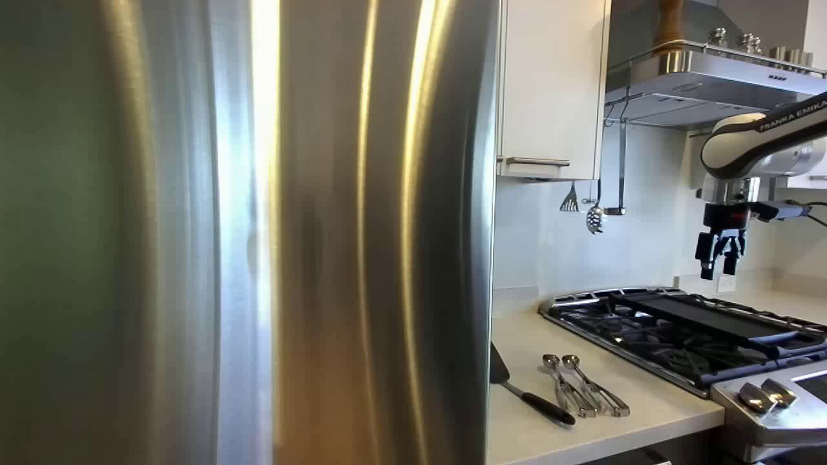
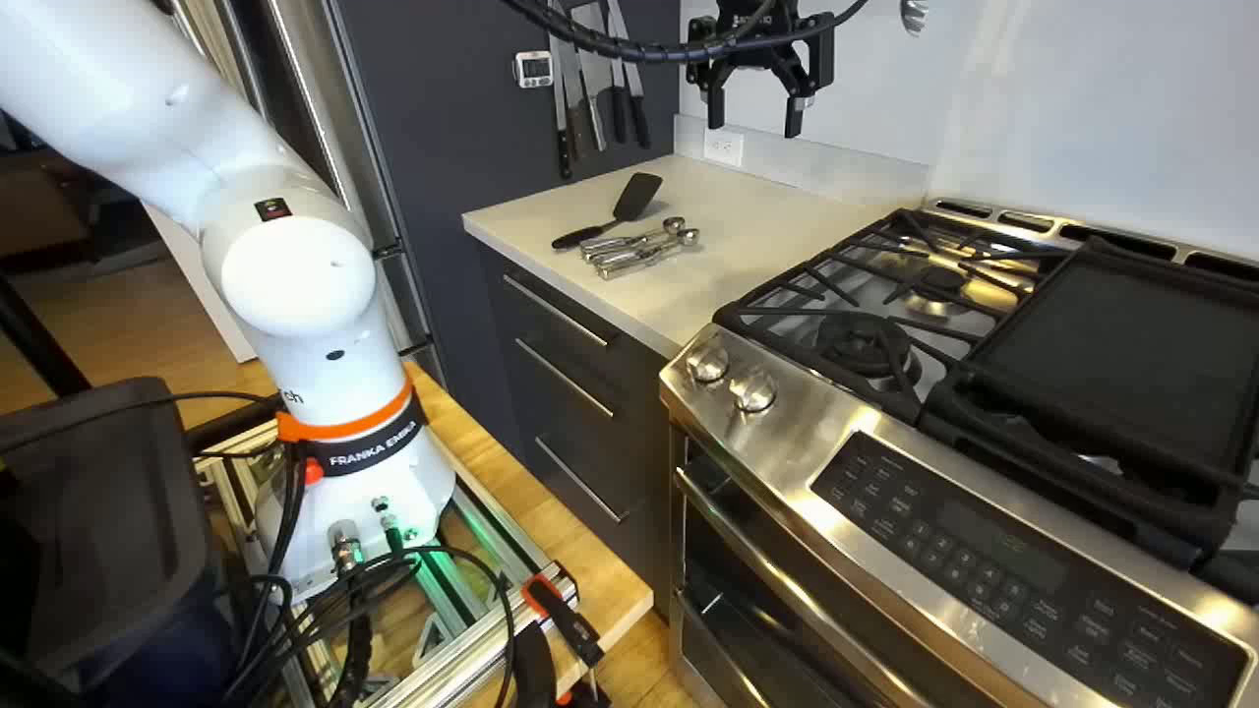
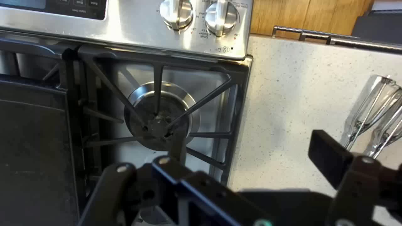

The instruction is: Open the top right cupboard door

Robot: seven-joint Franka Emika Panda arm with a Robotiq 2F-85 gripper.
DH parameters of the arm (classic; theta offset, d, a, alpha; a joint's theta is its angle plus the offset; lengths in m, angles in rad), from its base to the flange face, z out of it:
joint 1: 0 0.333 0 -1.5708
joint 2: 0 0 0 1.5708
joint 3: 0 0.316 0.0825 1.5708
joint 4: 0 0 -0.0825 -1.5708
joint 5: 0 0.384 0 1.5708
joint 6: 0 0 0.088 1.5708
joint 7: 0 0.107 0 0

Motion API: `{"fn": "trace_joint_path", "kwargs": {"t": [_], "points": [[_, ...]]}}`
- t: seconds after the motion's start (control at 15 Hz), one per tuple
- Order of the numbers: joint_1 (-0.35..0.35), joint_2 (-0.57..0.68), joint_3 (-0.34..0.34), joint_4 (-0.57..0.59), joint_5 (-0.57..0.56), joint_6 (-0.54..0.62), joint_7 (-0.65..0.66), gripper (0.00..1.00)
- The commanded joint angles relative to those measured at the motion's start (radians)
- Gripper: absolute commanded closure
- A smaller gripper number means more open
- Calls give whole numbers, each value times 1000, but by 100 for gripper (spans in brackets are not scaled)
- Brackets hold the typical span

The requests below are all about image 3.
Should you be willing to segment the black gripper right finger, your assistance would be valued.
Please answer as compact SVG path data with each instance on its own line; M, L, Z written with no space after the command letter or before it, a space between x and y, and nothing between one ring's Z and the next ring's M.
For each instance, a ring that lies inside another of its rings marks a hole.
M323 129L311 130L308 157L337 190L325 216L328 226L379 226L373 219L377 206L402 221L401 168L353 154Z

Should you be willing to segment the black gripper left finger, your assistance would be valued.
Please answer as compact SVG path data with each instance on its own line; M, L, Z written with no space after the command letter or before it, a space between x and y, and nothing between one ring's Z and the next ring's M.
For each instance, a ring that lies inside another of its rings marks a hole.
M132 163L109 164L99 177L78 226L132 226L142 212L144 221L178 223L175 185L185 165L162 155L136 168Z

